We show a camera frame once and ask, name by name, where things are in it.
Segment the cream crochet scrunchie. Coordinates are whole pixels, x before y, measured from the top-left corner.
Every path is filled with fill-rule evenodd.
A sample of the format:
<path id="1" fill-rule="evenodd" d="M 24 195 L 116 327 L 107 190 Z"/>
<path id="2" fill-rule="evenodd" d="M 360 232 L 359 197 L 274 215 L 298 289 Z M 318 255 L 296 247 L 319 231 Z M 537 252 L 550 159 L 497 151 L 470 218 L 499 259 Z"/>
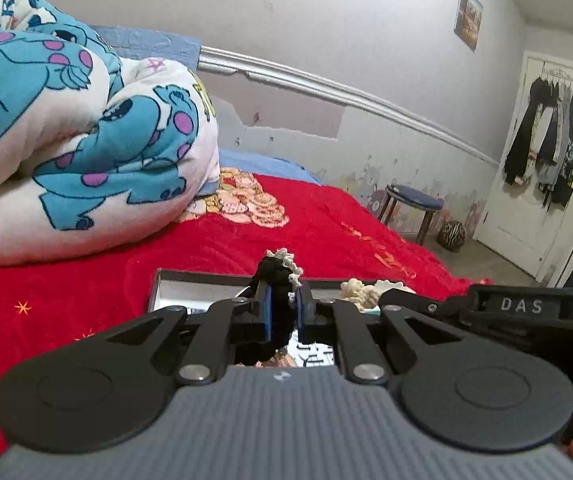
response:
<path id="1" fill-rule="evenodd" d="M 351 278 L 341 283 L 341 298 L 354 304 L 361 313 L 376 313 L 379 312 L 379 298 L 384 292 L 392 289 L 414 294 L 414 290 L 402 282 L 377 280 L 374 284 L 368 285 L 356 278 Z"/>

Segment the black lace scrunchie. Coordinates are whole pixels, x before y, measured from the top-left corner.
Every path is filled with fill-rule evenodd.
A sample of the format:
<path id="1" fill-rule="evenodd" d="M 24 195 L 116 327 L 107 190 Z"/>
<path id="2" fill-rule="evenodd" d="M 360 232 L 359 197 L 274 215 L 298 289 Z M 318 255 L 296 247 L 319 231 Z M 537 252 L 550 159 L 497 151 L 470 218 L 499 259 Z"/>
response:
<path id="1" fill-rule="evenodd" d="M 280 356 L 287 347 L 297 318 L 289 295 L 301 285 L 302 275 L 303 269 L 297 266 L 294 254 L 285 247 L 275 252 L 270 249 L 266 251 L 265 257 L 258 263 L 256 273 L 240 296 L 255 297 L 260 282 L 270 287 L 270 340 L 262 344 L 239 344 L 234 360 L 236 364 L 255 366 L 258 362 L 269 362 L 275 356 Z"/>

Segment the black shallow box tray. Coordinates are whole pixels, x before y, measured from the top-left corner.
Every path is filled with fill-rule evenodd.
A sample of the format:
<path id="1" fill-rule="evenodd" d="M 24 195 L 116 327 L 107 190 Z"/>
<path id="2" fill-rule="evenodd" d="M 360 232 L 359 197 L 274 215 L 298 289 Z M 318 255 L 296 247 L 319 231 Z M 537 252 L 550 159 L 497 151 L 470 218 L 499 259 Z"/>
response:
<path id="1" fill-rule="evenodd" d="M 153 281 L 148 311 L 167 307 L 185 307 L 189 314 L 206 311 L 220 299 L 240 296 L 250 276 L 207 274 L 158 269 Z M 328 344 L 304 344 L 294 328 L 284 352 L 296 367 L 331 366 L 334 353 Z"/>

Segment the patterned ball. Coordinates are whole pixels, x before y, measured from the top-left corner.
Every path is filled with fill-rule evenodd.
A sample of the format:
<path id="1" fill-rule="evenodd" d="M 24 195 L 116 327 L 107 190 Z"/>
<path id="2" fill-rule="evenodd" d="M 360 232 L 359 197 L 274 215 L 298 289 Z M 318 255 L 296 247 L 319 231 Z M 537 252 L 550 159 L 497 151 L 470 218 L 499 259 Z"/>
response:
<path id="1" fill-rule="evenodd" d="M 436 237 L 437 244 L 449 252 L 458 252 L 466 243 L 467 232 L 462 222 L 449 220 L 445 222 Z"/>

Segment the red plush bed blanket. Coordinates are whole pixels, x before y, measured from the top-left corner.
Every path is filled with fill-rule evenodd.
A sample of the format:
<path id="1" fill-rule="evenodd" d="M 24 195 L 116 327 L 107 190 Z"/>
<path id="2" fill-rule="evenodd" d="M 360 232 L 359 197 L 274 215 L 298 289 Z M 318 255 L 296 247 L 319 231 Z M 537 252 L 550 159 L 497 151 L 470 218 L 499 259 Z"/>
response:
<path id="1" fill-rule="evenodd" d="M 216 195 L 139 243 L 0 266 L 0 376 L 143 314 L 160 269 L 251 275 L 279 248 L 292 252 L 306 278 L 400 282 L 437 300 L 469 288 L 340 188 L 227 170 Z M 0 454 L 5 447 L 0 434 Z"/>

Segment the blue round stool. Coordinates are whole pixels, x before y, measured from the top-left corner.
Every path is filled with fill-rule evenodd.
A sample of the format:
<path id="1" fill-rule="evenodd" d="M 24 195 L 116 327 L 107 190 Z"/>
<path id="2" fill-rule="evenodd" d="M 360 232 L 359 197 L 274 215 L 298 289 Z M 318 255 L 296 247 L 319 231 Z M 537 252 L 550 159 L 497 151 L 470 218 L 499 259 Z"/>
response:
<path id="1" fill-rule="evenodd" d="M 415 238 L 415 244 L 423 246 L 435 214 L 443 210 L 443 203 L 431 195 L 410 188 L 410 186 L 390 184 L 385 188 L 385 198 L 377 220 L 387 224 L 398 203 L 424 212 L 420 230 Z"/>

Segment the white door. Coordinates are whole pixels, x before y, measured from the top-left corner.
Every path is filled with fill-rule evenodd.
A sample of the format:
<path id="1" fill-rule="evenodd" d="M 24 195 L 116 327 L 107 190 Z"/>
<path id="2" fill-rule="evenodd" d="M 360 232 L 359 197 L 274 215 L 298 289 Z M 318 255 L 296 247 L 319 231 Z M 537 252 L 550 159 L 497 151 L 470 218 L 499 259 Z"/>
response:
<path id="1" fill-rule="evenodd" d="M 476 239 L 540 284 L 573 251 L 573 62 L 528 51 Z"/>

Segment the dark clothes hanging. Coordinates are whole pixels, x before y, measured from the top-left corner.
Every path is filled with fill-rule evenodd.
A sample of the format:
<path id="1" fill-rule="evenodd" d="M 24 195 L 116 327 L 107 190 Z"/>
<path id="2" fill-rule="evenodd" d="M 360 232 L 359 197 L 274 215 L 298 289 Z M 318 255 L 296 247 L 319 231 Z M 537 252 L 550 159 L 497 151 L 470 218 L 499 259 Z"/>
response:
<path id="1" fill-rule="evenodd" d="M 544 207 L 573 195 L 573 85 L 538 77 L 503 166 L 507 185 L 533 182 Z"/>

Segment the monster cartoon white comforter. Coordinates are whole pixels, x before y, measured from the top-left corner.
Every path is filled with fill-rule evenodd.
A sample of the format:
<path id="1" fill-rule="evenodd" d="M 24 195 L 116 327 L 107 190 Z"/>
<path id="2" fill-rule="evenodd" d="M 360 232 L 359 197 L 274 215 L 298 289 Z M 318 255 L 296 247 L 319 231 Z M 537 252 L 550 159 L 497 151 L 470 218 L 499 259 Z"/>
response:
<path id="1" fill-rule="evenodd" d="M 0 0 L 0 266 L 142 240 L 219 177 L 193 70 L 122 58 L 47 0 Z"/>

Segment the small wall picture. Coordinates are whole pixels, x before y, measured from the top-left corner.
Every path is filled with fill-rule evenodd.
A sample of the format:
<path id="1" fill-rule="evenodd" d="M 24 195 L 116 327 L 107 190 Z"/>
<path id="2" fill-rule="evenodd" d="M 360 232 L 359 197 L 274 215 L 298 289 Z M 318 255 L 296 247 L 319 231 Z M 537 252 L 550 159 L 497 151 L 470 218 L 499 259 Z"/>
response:
<path id="1" fill-rule="evenodd" d="M 483 10 L 484 6 L 479 0 L 459 0 L 457 3 L 457 19 L 453 31 L 473 52 L 477 49 Z"/>

